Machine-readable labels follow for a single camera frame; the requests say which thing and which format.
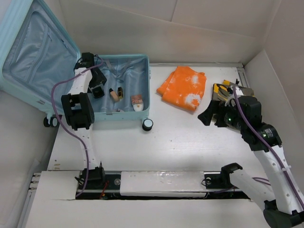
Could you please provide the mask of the black square compact case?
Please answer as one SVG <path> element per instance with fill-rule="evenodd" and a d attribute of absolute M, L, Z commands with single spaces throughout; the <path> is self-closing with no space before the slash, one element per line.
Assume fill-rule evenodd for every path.
<path fill-rule="evenodd" d="M 98 98 L 101 98 L 102 96 L 100 96 L 100 87 L 95 87 L 93 88 L 93 92 L 94 92 L 94 95 L 95 95 L 95 99 L 98 99 Z"/>

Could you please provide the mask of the small copper patterned packet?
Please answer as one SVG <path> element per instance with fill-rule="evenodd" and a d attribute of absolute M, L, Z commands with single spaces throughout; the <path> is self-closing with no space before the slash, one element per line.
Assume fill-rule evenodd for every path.
<path fill-rule="evenodd" d="M 142 99 L 141 94 L 131 96 L 131 104 L 132 105 L 142 104 L 142 103 L 143 103 L 143 99 Z"/>

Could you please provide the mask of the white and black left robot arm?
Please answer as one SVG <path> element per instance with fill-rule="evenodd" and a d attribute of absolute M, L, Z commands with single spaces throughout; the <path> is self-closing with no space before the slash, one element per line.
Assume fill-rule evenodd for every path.
<path fill-rule="evenodd" d="M 84 151 L 84 170 L 76 180 L 81 190 L 101 188 L 105 185 L 105 171 L 101 158 L 96 154 L 93 144 L 93 123 L 95 115 L 89 96 L 98 99 L 105 95 L 104 85 L 107 82 L 97 66 L 102 60 L 89 52 L 82 53 L 74 67 L 77 77 L 66 95 L 61 96 L 66 123 L 73 129 L 73 134 L 80 139 Z"/>

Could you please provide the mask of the yellow camouflage cloth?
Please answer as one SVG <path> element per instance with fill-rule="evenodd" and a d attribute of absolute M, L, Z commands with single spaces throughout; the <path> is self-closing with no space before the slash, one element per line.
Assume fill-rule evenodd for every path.
<path fill-rule="evenodd" d="M 220 101 L 220 106 L 223 106 L 226 112 L 238 115 L 239 111 L 233 95 L 234 87 L 236 87 L 238 97 L 245 97 L 239 100 L 244 115 L 252 118 L 256 111 L 254 107 L 255 99 L 253 99 L 254 91 L 250 88 L 238 86 L 238 84 L 234 84 L 227 80 L 224 80 L 222 84 L 214 83 L 212 100 Z"/>

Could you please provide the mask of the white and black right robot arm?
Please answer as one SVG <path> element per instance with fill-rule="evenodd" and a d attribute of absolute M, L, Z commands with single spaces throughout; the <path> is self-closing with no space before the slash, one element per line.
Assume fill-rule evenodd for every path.
<path fill-rule="evenodd" d="M 228 88 L 226 101 L 212 100 L 198 118 L 206 126 L 215 119 L 217 127 L 231 127 L 241 133 L 266 174 L 251 177 L 237 163 L 220 171 L 123 171 L 107 190 L 111 198 L 160 197 L 198 198 L 210 194 L 246 194 L 261 209 L 272 228 L 293 228 L 304 223 L 304 195 L 288 165 L 277 130 L 262 121 L 261 103 L 242 88 Z"/>

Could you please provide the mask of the foundation bottle with black pump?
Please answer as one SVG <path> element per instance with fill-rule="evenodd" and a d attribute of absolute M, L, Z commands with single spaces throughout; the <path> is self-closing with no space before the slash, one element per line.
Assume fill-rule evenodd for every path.
<path fill-rule="evenodd" d="M 112 88 L 109 89 L 109 93 L 110 93 L 111 98 L 112 98 L 115 102 L 119 102 L 119 101 L 120 101 L 120 99 L 119 99 L 117 93 L 116 93 Z"/>

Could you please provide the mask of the small white round container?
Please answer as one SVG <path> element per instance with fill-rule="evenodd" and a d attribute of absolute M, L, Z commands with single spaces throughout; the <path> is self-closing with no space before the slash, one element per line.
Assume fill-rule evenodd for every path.
<path fill-rule="evenodd" d="M 138 103 L 138 104 L 133 104 L 133 110 L 135 112 L 141 112 L 144 108 L 144 104 L 143 103 Z"/>

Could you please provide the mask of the orange and white tie-dye cloth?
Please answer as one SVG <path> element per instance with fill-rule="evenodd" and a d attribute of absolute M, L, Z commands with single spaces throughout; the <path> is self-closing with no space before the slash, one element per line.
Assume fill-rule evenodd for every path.
<path fill-rule="evenodd" d="M 200 105 L 206 87 L 206 75 L 189 66 L 177 66 L 156 93 L 162 101 L 184 110 L 194 112 Z"/>

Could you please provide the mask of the light blue hard-shell suitcase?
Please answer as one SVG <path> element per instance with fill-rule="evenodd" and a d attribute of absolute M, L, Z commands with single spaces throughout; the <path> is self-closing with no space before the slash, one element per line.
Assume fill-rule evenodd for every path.
<path fill-rule="evenodd" d="M 74 67 L 82 53 L 51 9 L 42 0 L 13 0 L 0 24 L 0 87 L 6 93 L 46 114 L 44 125 L 57 125 L 64 113 L 61 96 L 75 79 Z M 104 96 L 89 96 L 95 120 L 141 120 L 150 108 L 149 59 L 144 54 L 97 55 L 97 66 L 107 78 Z M 115 102 L 109 93 L 123 88 Z M 131 96 L 141 94 L 144 108 L 135 112 Z"/>

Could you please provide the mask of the black and gold lipstick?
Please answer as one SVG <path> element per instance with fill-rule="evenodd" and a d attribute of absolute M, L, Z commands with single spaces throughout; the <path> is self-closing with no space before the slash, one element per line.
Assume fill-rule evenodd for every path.
<path fill-rule="evenodd" d="M 118 89 L 117 89 L 117 95 L 118 95 L 118 98 L 120 100 L 123 99 L 124 94 L 123 94 L 123 88 L 122 87 L 118 87 Z"/>

